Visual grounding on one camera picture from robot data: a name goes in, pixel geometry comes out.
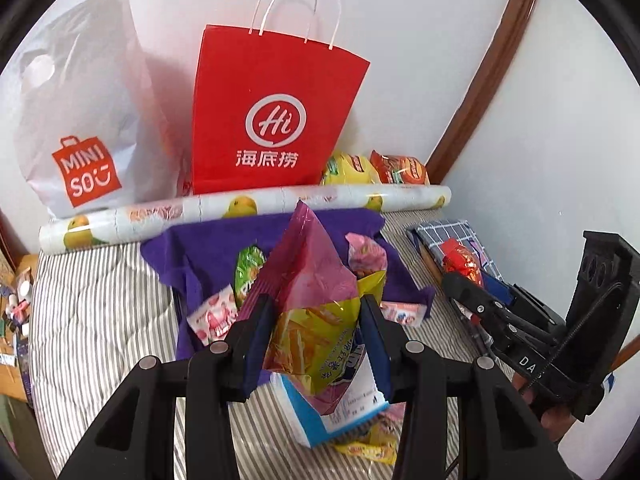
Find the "red shiny wrapper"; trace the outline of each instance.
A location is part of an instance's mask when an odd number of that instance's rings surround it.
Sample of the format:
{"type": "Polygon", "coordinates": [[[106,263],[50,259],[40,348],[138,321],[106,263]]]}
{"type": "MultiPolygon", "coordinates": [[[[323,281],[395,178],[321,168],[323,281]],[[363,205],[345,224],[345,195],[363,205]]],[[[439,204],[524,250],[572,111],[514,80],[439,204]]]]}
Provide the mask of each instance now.
{"type": "Polygon", "coordinates": [[[444,258],[442,259],[444,272],[455,270],[477,285],[482,286],[480,263],[472,251],[455,238],[449,238],[441,245],[440,249],[444,253],[444,258]]]}

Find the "striped mattress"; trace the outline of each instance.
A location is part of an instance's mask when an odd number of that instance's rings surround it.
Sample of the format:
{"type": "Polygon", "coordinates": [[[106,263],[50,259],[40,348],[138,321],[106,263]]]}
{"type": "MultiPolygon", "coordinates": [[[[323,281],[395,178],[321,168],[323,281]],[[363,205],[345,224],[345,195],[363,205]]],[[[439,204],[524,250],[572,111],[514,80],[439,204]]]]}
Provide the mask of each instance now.
{"type": "MultiPolygon", "coordinates": [[[[436,212],[386,213],[382,234],[418,286],[436,285],[406,237],[407,226],[436,212]]],[[[56,475],[113,391],[140,358],[174,359],[175,298],[140,256],[139,244],[40,255],[31,321],[31,382],[36,418],[56,475]]],[[[441,356],[470,362],[477,351],[439,291],[431,318],[406,328],[441,356]]],[[[306,449],[292,438],[270,384],[230,407],[243,479],[389,479],[388,465],[351,458],[328,445],[306,449]]],[[[458,453],[458,421],[449,399],[447,462],[458,453]]],[[[186,478],[184,400],[175,421],[175,477],[186,478]]]]}

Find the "white package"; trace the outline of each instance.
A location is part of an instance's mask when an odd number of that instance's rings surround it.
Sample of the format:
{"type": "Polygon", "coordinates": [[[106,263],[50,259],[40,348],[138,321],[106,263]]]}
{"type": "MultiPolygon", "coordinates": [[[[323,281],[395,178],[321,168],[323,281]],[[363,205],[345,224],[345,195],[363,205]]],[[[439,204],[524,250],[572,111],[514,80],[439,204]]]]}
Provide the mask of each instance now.
{"type": "Polygon", "coordinates": [[[22,175],[52,215],[175,197],[181,143],[156,102],[129,0],[87,0],[5,69],[22,175]]]}

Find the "screw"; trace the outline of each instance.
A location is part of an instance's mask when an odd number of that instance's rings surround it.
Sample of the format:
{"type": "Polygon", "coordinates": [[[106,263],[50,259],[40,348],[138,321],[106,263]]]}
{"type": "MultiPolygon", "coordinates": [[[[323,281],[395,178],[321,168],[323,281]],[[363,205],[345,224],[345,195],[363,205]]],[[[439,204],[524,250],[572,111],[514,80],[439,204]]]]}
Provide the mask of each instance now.
{"type": "Polygon", "coordinates": [[[407,352],[411,352],[412,354],[419,354],[424,350],[424,345],[420,341],[407,341],[404,347],[407,352]]]}
{"type": "Polygon", "coordinates": [[[224,341],[214,341],[211,343],[209,350],[211,350],[212,354],[223,354],[229,350],[229,345],[224,341]]]}
{"type": "Polygon", "coordinates": [[[494,367],[494,360],[487,356],[482,356],[476,359],[476,363],[483,370],[491,370],[494,367]]]}
{"type": "Polygon", "coordinates": [[[152,355],[148,355],[140,359],[139,364],[140,364],[140,368],[142,368],[143,370],[150,370],[151,368],[156,366],[157,362],[158,362],[158,359],[156,359],[152,355]]]}

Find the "hi logo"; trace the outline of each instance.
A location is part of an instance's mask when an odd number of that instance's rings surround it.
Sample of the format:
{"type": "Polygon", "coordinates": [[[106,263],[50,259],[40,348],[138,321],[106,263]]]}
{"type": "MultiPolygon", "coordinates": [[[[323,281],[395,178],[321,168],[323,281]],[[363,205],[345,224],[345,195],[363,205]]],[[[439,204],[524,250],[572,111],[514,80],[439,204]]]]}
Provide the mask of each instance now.
{"type": "Polygon", "coordinates": [[[304,130],[306,110],[288,94],[272,94],[260,99],[246,115],[244,126],[249,138],[266,148],[291,144],[304,130]]]}

